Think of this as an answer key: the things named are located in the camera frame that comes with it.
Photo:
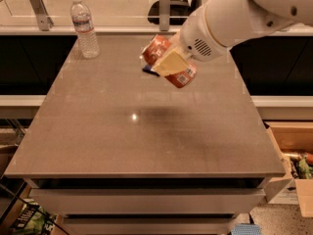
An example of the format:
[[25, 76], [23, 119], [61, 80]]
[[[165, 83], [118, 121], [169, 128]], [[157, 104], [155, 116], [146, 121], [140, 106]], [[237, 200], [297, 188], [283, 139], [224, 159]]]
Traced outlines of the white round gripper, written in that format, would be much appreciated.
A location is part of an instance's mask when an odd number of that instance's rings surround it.
[[170, 48], [153, 65], [153, 71], [161, 76], [169, 76], [186, 69], [190, 57], [201, 62], [210, 62], [227, 51], [211, 34], [204, 7], [197, 8], [183, 23], [180, 44], [187, 52], [181, 47]]

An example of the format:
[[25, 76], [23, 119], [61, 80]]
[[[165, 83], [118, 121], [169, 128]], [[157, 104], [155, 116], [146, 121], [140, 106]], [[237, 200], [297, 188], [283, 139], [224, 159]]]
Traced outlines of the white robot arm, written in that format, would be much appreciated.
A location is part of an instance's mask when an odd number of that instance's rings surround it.
[[313, 24], [313, 0], [207, 0], [170, 38], [153, 70], [168, 76], [190, 60], [210, 62], [242, 42], [298, 23]]

